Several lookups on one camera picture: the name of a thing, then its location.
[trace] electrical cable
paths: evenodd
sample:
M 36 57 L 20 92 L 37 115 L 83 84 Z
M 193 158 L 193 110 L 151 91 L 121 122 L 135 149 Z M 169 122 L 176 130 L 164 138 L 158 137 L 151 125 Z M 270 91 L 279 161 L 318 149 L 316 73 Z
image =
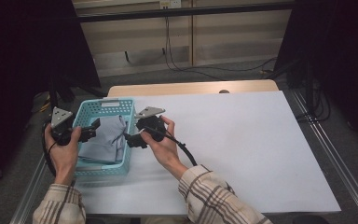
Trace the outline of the electrical cable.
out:
M 222 70 L 222 71 L 228 71 L 228 72 L 247 72 L 247 71 L 252 71 L 252 70 L 255 70 L 257 68 L 264 68 L 264 66 L 267 64 L 267 63 L 270 63 L 272 61 L 275 61 L 277 59 L 277 57 L 273 57 L 271 59 L 268 59 L 266 62 L 256 66 L 256 67 L 253 67 L 253 68 L 248 68 L 248 69 L 226 69 L 226 68 L 219 68 L 219 67 L 211 67 L 211 66 L 193 66 L 193 67 L 188 67 L 188 68 L 180 68 L 178 67 L 174 61 L 173 61 L 173 57 L 172 57 L 172 47 L 171 47 L 171 37 L 170 37 L 170 21 L 168 19 L 168 17 L 165 18 L 165 25 L 166 25 L 166 42 L 165 42 L 165 49 L 167 51 L 169 51 L 170 53 L 170 57 L 171 57 L 171 63 L 173 64 L 173 66 L 175 68 L 171 68 L 168 64 L 168 59 L 167 59 L 167 55 L 165 55 L 165 62 L 168 66 L 169 69 L 173 70 L 173 71 L 180 71 L 180 72 L 192 72 L 192 73 L 199 73 L 199 74 L 202 74 L 202 75 L 205 75 L 207 77 L 212 77 L 212 78 L 216 78 L 216 79 L 219 79 L 219 80 L 222 80 L 222 81 L 225 81 L 224 79 L 222 78 L 219 78 L 219 77 L 213 77 L 211 75 L 208 75 L 208 74 L 205 74 L 205 73 L 202 73 L 202 72 L 199 72 L 199 71 L 187 71 L 187 70 L 191 70 L 191 69 L 217 69 L 217 70 Z
M 206 77 L 211 77 L 211 78 L 215 78 L 217 80 L 220 80 L 220 81 L 226 81 L 222 78 L 219 78 L 219 77 L 214 77 L 214 76 L 211 76 L 211 75 L 208 75 L 208 74 L 205 74 L 205 73 L 202 73 L 202 72 L 199 72 L 199 71 L 186 71 L 187 69 L 181 69 L 179 68 L 178 66 L 176 66 L 176 64 L 173 62 L 173 57 L 172 57 L 172 50 L 171 50 L 171 38 L 170 38 L 170 23 L 169 23 L 169 20 L 168 18 L 166 17 L 165 18 L 165 24 L 166 24 L 166 41 L 165 41 L 165 49 L 167 51 L 169 51 L 170 53 L 170 56 L 171 56 L 171 62 L 173 64 L 173 66 L 176 68 L 171 68 L 170 65 L 168 64 L 168 59 L 167 59 L 167 54 L 165 54 L 165 63 L 167 64 L 168 68 L 172 71 L 175 71 L 175 72 L 189 72 L 189 73 L 198 73 L 198 74 L 202 74 Z
M 51 123 L 51 119 L 45 120 L 45 122 L 42 125 L 42 148 L 43 148 L 43 154 L 45 156 L 46 164 L 48 165 L 48 168 L 51 171 L 51 173 L 55 176 L 56 170 L 54 168 L 54 165 L 50 157 L 50 151 L 57 144 L 57 142 L 55 142 L 48 150 L 46 150 L 45 130 L 49 123 Z
M 167 135 L 166 133 L 159 132 L 159 131 L 152 129 L 150 127 L 147 127 L 147 126 L 145 126 L 145 129 L 147 129 L 148 131 L 151 131 L 153 133 L 158 133 L 158 134 L 172 140 L 174 143 L 176 143 L 179 146 L 179 148 L 181 148 L 185 152 L 185 154 L 190 159 L 191 164 L 193 164 L 194 166 L 197 165 L 196 160 L 194 159 L 193 155 L 191 155 L 190 151 L 188 151 L 186 144 L 183 144 L 183 143 L 179 142 L 178 140 L 176 140 L 176 138 L 174 138 L 170 133 L 168 133 L 169 135 Z
M 262 64 L 261 66 L 261 76 L 260 76 L 260 79 L 264 79 L 264 75 L 265 74 L 272 74 L 273 73 L 273 70 L 264 70 L 264 66 L 269 63 L 269 62 L 272 62 L 272 61 L 276 61 L 278 58 L 277 57 L 274 57 L 274 58 L 271 58 L 269 60 L 267 60 L 265 63 Z
M 321 88 L 318 88 L 316 90 L 314 90 L 314 92 L 316 92 L 316 105 L 313 107 L 314 110 L 316 110 L 319 105 L 322 103 L 322 98 L 321 98 Z
M 328 120 L 330 118 L 331 105 L 330 105 L 330 102 L 329 102 L 327 96 L 324 94 L 324 100 L 325 100 L 325 102 L 327 104 L 327 115 L 324 118 L 320 119 L 320 116 L 322 114 L 324 114 L 324 103 L 323 103 L 323 100 L 322 100 L 322 96 L 319 96 L 319 100 L 320 100 L 321 112 L 316 116 L 310 114 L 309 112 L 305 112 L 305 113 L 303 113 L 301 115 L 298 115 L 298 116 L 296 116 L 296 119 L 297 119 L 298 123 L 302 123 L 302 122 L 322 122 L 322 121 L 326 121 L 326 120 Z M 306 117 L 306 116 L 310 116 L 310 117 L 307 118 L 307 119 L 300 119 L 300 118 Z

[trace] plaid shirt sleeve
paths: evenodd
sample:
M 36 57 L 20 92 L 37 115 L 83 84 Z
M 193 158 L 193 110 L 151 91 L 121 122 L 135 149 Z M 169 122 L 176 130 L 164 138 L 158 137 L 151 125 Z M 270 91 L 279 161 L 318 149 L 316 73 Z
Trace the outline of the plaid shirt sleeve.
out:
M 34 224 L 83 224 L 86 212 L 81 194 L 73 187 L 50 185 L 45 199 L 34 211 Z
M 185 198 L 188 218 L 194 223 L 271 223 L 241 202 L 225 180 L 202 165 L 183 174 L 179 192 Z

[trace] finger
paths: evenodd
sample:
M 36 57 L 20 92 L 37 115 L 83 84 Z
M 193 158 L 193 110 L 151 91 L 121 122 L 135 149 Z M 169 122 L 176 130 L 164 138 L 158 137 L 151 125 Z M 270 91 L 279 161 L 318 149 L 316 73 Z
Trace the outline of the finger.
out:
M 172 134 L 172 137 L 175 136 L 175 122 L 173 122 L 173 120 L 167 119 L 166 117 L 161 115 L 161 119 L 162 121 L 164 121 L 164 123 L 166 123 L 167 126 L 167 131 Z
M 45 128 L 45 147 L 51 147 L 55 143 L 54 138 L 51 136 L 51 131 L 51 124 L 49 123 L 48 126 Z
M 79 126 L 77 126 L 72 130 L 71 141 L 69 142 L 68 145 L 73 145 L 73 146 L 77 145 L 77 142 L 79 141 L 80 135 L 81 135 L 81 128 Z
M 147 132 L 141 132 L 141 137 L 149 146 L 154 146 L 157 142 L 153 139 L 152 135 Z

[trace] dark background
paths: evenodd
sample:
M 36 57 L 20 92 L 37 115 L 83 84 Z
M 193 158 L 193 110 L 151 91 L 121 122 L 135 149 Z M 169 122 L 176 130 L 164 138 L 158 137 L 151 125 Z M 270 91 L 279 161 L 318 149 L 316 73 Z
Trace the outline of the dark background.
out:
M 304 85 L 310 62 L 313 77 L 358 131 L 358 1 L 293 10 L 275 70 L 293 60 L 300 63 L 287 70 L 288 85 Z
M 75 16 L 70 0 L 0 1 L 0 169 L 16 150 L 34 96 L 54 80 L 61 98 L 73 99 L 66 79 L 99 86 L 79 24 L 44 23 Z

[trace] gray cloth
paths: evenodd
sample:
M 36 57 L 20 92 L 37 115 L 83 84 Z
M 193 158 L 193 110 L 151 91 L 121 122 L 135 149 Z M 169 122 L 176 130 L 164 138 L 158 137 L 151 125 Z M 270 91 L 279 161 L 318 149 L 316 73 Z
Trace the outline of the gray cloth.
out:
M 85 161 L 114 163 L 123 158 L 126 121 L 119 115 L 101 117 L 101 126 L 96 130 L 96 136 L 83 143 L 79 158 Z

